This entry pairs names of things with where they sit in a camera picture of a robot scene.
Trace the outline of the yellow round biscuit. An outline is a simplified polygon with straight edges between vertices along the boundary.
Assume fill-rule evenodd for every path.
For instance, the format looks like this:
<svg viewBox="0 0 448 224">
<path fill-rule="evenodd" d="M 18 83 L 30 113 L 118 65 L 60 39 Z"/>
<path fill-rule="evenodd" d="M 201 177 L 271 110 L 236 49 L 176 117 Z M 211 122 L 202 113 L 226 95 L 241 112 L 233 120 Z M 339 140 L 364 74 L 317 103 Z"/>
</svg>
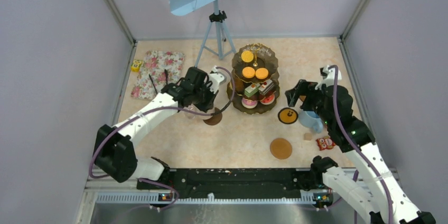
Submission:
<svg viewBox="0 0 448 224">
<path fill-rule="evenodd" d="M 244 67 L 241 74 L 244 78 L 251 79 L 255 76 L 255 69 L 253 67 Z"/>
<path fill-rule="evenodd" d="M 255 70 L 255 77 L 259 80 L 266 79 L 269 76 L 269 71 L 266 68 L 258 68 Z"/>
<path fill-rule="evenodd" d="M 255 55 L 253 54 L 252 51 L 246 50 L 241 53 L 240 58 L 241 58 L 242 62 L 250 63 L 254 60 Z"/>
</svg>

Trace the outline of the green layered cake slice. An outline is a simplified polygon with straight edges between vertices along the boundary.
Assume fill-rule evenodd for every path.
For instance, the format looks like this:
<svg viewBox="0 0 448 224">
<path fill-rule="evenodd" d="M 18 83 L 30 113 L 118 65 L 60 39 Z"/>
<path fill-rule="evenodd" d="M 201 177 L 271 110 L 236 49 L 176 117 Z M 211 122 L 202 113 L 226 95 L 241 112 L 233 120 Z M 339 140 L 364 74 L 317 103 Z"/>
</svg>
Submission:
<svg viewBox="0 0 448 224">
<path fill-rule="evenodd" d="M 259 83 L 251 83 L 244 89 L 244 98 L 250 99 L 250 100 L 257 100 L 259 88 L 260 88 Z"/>
</svg>

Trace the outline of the orange sprinkled donut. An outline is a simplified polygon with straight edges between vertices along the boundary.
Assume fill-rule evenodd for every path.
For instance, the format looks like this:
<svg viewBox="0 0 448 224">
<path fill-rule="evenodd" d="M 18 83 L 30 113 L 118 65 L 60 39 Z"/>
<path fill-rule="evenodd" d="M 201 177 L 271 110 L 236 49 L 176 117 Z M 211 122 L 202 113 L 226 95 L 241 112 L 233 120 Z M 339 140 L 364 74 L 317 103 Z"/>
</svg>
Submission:
<svg viewBox="0 0 448 224">
<path fill-rule="evenodd" d="M 270 105 L 275 101 L 275 95 L 271 94 L 269 96 L 264 97 L 262 100 L 260 100 L 259 102 L 262 105 Z"/>
</svg>

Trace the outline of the round golden bun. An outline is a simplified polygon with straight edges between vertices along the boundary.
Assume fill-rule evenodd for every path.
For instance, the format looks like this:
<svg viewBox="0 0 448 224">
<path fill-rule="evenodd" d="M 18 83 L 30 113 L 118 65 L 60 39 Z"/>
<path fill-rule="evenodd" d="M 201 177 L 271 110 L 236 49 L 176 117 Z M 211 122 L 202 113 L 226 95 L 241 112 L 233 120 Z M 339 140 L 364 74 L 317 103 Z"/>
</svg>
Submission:
<svg viewBox="0 0 448 224">
<path fill-rule="evenodd" d="M 242 94 L 245 90 L 244 82 L 238 77 L 234 77 L 235 82 L 235 91 L 239 94 Z"/>
</svg>

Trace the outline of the black orange round coaster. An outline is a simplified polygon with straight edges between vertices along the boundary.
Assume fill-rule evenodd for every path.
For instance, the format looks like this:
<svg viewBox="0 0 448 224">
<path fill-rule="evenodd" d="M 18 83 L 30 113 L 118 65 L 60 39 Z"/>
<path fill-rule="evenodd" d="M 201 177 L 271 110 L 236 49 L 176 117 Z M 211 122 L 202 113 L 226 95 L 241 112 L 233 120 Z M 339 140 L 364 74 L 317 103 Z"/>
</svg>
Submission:
<svg viewBox="0 0 448 224">
<path fill-rule="evenodd" d="M 277 114 L 278 120 L 283 124 L 293 124 L 298 120 L 298 112 L 292 108 L 281 109 Z"/>
</svg>

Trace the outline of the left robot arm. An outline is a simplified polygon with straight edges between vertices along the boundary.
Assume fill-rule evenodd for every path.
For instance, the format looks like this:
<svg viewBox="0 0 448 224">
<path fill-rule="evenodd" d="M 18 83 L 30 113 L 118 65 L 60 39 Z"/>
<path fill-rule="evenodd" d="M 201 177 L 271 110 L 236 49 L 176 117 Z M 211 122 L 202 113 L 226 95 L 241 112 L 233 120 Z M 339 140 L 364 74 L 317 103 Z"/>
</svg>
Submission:
<svg viewBox="0 0 448 224">
<path fill-rule="evenodd" d="M 114 126 L 101 126 L 97 131 L 93 165 L 118 183 L 144 178 L 157 189 L 166 187 L 170 180 L 166 172 L 168 165 L 155 157 L 139 159 L 135 147 L 161 122 L 181 111 L 186 112 L 191 105 L 197 109 L 194 114 L 211 116 L 219 88 L 226 81 L 219 69 L 213 67 L 211 72 L 205 72 L 190 67 L 184 77 L 165 85 L 130 118 Z"/>
</svg>

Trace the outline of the light blue mug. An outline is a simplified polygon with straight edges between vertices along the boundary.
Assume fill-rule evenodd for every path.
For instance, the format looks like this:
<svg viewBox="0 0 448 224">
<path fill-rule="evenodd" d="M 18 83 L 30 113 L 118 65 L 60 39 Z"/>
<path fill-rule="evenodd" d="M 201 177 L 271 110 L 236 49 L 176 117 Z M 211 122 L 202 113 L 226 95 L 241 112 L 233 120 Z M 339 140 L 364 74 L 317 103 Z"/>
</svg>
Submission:
<svg viewBox="0 0 448 224">
<path fill-rule="evenodd" d="M 313 111 L 305 111 L 305 110 L 300 111 L 298 114 L 298 121 L 302 126 L 310 128 L 315 133 L 323 132 L 322 120 Z"/>
</svg>

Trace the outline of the dark brown round coaster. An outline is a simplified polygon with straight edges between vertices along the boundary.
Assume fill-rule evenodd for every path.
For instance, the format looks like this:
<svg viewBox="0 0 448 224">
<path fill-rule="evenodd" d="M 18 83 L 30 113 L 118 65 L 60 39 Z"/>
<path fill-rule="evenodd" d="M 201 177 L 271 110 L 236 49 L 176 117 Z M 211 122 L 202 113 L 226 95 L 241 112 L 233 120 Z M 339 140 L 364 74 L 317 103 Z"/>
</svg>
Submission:
<svg viewBox="0 0 448 224">
<path fill-rule="evenodd" d="M 219 123 L 221 122 L 221 120 L 222 120 L 222 117 L 223 117 L 222 113 L 219 113 L 219 114 L 217 114 L 217 115 L 210 116 L 210 114 L 212 114 L 212 113 L 216 113 L 216 112 L 219 112 L 219 111 L 220 111 L 220 109 L 217 108 L 217 107 L 208 110 L 208 111 L 207 111 L 207 114 L 208 114 L 208 115 L 202 117 L 203 122 L 204 122 L 205 124 L 209 125 L 209 126 L 214 126 L 214 125 L 219 124 Z"/>
</svg>

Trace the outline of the brown white layered cake slice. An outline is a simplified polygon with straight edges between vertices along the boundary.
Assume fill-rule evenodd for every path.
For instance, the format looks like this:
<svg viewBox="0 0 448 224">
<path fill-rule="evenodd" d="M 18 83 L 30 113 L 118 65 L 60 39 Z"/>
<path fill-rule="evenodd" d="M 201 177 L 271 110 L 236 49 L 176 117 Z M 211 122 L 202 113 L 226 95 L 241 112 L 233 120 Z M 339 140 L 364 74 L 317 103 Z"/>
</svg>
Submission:
<svg viewBox="0 0 448 224">
<path fill-rule="evenodd" d="M 267 95 L 273 88 L 275 87 L 275 83 L 272 79 L 268 79 L 264 81 L 260 87 L 258 88 L 258 92 L 260 95 Z"/>
</svg>

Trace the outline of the pink frosted donut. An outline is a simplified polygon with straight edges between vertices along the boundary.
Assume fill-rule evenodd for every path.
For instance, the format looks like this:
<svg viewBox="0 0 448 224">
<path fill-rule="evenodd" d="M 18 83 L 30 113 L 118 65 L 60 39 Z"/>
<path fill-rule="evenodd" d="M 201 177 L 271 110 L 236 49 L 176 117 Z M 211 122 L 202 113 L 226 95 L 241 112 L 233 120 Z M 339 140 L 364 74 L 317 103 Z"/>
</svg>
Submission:
<svg viewBox="0 0 448 224">
<path fill-rule="evenodd" d="M 241 104 L 243 107 L 245 107 L 247 109 L 253 109 L 258 105 L 258 101 L 242 98 Z"/>
</svg>

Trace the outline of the light brown round coaster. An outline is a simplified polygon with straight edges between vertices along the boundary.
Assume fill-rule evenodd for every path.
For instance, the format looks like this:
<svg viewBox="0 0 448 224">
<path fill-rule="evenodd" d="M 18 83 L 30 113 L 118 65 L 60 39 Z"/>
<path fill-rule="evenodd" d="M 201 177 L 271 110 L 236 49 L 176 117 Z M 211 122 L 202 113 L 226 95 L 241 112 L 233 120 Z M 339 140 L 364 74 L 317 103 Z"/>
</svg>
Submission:
<svg viewBox="0 0 448 224">
<path fill-rule="evenodd" d="M 270 146 L 270 153 L 273 155 L 273 157 L 279 159 L 279 160 L 285 160 L 289 158 L 292 155 L 292 145 L 290 142 L 284 138 L 276 138 L 274 139 Z"/>
</svg>

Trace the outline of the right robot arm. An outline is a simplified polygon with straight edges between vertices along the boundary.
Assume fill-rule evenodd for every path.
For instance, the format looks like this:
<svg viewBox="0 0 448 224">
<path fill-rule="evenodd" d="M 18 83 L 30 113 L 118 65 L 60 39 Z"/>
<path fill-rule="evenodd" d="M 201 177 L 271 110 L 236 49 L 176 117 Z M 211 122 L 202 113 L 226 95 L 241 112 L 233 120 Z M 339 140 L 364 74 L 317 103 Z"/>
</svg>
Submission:
<svg viewBox="0 0 448 224">
<path fill-rule="evenodd" d="M 430 212 L 420 210 L 406 196 L 382 159 L 367 125 L 353 115 L 353 98 L 336 83 L 299 80 L 285 92 L 288 106 L 301 100 L 303 111 L 316 113 L 326 124 L 330 138 L 355 165 L 367 190 L 346 178 L 329 157 L 315 157 L 310 182 L 316 188 L 332 188 L 366 223 L 435 223 Z"/>
</svg>

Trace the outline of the black metal tongs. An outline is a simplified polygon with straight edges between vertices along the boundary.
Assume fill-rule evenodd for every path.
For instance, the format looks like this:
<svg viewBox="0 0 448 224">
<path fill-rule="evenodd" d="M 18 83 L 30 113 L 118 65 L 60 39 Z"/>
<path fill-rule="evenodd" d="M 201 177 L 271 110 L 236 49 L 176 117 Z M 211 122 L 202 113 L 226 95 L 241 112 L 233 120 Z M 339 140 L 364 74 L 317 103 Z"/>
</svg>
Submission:
<svg viewBox="0 0 448 224">
<path fill-rule="evenodd" d="M 169 72 L 168 72 L 168 70 L 167 70 L 167 69 L 164 69 L 163 74 L 164 74 L 165 83 L 164 83 L 162 86 L 165 87 L 165 86 L 169 83 L 169 82 L 168 82 L 168 79 L 169 79 Z M 150 79 L 150 82 L 151 82 L 151 84 L 152 84 L 152 87 L 153 87 L 153 89 L 154 89 L 154 92 L 155 92 L 155 94 L 157 95 L 157 94 L 158 94 L 158 89 L 157 89 L 157 86 L 156 86 L 156 84 L 155 84 L 155 82 L 154 82 L 154 80 L 153 80 L 153 77 L 152 77 L 152 75 L 151 75 L 150 73 L 148 74 L 148 77 L 149 77 L 149 79 Z"/>
</svg>

